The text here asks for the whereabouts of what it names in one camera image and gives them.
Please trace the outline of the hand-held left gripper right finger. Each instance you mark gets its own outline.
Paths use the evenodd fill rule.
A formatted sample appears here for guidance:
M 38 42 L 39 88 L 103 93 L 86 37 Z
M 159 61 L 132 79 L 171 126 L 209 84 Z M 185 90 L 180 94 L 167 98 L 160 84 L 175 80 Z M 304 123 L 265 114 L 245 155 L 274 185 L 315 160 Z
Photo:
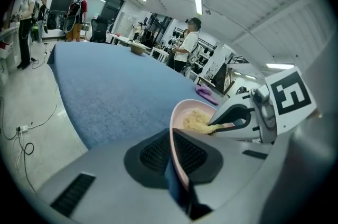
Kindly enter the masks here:
M 271 145 L 171 131 L 175 198 L 191 224 L 259 224 L 269 187 L 258 173 Z

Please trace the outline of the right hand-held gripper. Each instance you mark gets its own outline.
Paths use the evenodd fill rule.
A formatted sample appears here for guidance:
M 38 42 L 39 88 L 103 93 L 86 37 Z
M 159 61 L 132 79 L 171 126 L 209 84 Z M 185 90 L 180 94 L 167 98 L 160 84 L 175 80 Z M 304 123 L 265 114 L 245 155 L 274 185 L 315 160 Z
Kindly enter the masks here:
M 219 138 L 272 143 L 293 130 L 317 108 L 315 99 L 293 67 L 265 78 L 250 96 L 229 98 L 212 116 L 210 125 L 222 124 L 213 134 Z M 255 111 L 259 127 L 255 127 Z

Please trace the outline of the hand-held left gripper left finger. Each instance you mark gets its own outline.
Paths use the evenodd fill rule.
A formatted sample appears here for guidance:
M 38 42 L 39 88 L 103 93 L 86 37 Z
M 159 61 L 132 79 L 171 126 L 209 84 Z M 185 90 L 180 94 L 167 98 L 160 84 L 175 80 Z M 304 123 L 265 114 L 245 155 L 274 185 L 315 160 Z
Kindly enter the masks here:
M 168 190 L 167 129 L 90 149 L 50 177 L 38 196 L 76 224 L 189 224 Z

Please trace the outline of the yellow sponge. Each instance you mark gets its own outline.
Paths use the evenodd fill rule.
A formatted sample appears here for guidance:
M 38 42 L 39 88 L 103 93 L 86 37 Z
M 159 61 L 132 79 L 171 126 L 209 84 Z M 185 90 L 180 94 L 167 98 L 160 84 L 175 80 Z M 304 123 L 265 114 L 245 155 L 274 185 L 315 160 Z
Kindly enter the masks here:
M 218 129 L 230 128 L 233 126 L 233 123 L 209 125 L 210 119 L 211 115 L 199 109 L 195 109 L 184 116 L 182 123 L 180 124 L 180 129 L 191 130 L 204 135 L 212 135 Z

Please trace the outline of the big pink plate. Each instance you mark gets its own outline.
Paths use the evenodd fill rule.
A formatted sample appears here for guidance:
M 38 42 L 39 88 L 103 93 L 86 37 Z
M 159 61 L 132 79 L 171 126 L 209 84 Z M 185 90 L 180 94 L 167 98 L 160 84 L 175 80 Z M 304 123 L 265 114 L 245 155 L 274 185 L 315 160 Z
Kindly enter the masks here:
M 184 116 L 195 109 L 214 115 L 216 110 L 197 100 L 183 100 L 174 108 L 170 120 L 170 148 L 179 182 L 188 191 L 207 195 L 227 192 L 233 184 L 229 157 L 234 140 L 180 129 Z

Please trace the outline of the purple cloth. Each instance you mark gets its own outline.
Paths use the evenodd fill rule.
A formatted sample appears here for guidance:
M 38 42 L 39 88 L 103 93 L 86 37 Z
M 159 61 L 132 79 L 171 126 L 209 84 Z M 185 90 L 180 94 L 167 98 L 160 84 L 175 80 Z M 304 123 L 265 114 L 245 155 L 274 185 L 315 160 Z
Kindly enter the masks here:
M 216 105 L 216 106 L 219 105 L 217 100 L 212 96 L 212 90 L 205 84 L 196 85 L 195 91 L 198 95 L 200 95 L 202 98 L 209 101 L 213 105 Z

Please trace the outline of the dark staircase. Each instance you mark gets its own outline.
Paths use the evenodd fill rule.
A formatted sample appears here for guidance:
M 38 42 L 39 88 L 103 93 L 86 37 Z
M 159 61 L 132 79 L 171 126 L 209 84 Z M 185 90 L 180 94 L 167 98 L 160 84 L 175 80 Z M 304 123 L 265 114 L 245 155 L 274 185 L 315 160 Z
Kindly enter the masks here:
M 232 78 L 233 74 L 233 64 L 244 64 L 249 63 L 244 57 L 242 56 L 231 56 L 229 60 L 226 61 L 211 79 L 211 82 L 215 85 L 217 91 L 222 93 L 225 96 L 228 91 L 232 88 L 235 81 Z

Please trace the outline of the rack of black helmets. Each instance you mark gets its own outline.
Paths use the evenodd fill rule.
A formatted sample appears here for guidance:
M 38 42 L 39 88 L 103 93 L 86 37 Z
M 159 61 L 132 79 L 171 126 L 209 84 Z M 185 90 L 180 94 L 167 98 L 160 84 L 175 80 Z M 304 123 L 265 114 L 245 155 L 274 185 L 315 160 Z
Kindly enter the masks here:
M 167 33 L 171 32 L 171 37 L 168 39 L 162 38 L 161 45 L 164 48 L 164 51 L 168 53 L 167 58 L 165 59 L 165 64 L 169 67 L 174 66 L 175 53 L 172 52 L 172 49 L 179 48 L 186 36 L 188 35 L 187 28 L 183 28 L 182 22 L 174 19 L 172 24 L 169 25 L 166 30 Z M 211 53 L 215 50 L 215 46 L 209 45 L 208 42 L 205 42 L 199 38 L 198 43 L 194 47 L 193 54 L 195 56 L 195 61 L 193 64 L 190 64 L 187 61 L 187 69 L 183 68 L 181 74 L 195 81 L 199 75 L 201 75 L 203 67 L 206 65 L 208 60 L 211 58 Z

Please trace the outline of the blue tablecloth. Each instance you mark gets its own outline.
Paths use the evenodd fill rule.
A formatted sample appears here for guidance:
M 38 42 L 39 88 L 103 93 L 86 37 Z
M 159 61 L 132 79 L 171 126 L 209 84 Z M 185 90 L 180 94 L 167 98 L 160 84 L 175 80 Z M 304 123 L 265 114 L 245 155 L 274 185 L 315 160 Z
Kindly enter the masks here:
M 200 100 L 192 81 L 148 55 L 98 43 L 57 43 L 48 63 L 88 149 L 167 128 L 176 104 Z

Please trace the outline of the brown bowl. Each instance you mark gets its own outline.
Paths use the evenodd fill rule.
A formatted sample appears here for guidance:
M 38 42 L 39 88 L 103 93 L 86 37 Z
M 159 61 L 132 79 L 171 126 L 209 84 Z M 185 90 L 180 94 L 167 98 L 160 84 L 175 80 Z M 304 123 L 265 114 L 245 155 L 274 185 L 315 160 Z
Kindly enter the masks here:
M 140 43 L 134 43 L 132 42 L 130 44 L 130 50 L 134 54 L 141 55 L 144 51 L 146 51 L 146 46 L 140 44 Z

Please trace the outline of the white work table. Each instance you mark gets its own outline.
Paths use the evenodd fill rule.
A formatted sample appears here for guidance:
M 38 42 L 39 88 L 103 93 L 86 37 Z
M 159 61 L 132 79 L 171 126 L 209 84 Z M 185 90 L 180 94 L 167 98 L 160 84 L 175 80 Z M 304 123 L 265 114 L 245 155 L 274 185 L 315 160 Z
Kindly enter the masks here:
M 123 46 L 130 46 L 130 44 L 133 42 L 131 39 L 124 37 L 124 36 L 118 36 L 117 34 L 113 33 L 107 33 L 111 37 L 110 44 L 114 45 L 123 45 Z

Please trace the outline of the black office chair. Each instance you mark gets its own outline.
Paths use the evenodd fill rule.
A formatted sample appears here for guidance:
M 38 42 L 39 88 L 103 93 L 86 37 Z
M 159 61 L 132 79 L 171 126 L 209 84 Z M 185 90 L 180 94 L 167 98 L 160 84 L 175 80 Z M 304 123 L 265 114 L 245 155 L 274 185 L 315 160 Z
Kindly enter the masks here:
M 105 43 L 108 28 L 108 20 L 101 15 L 91 20 L 92 36 L 90 42 Z

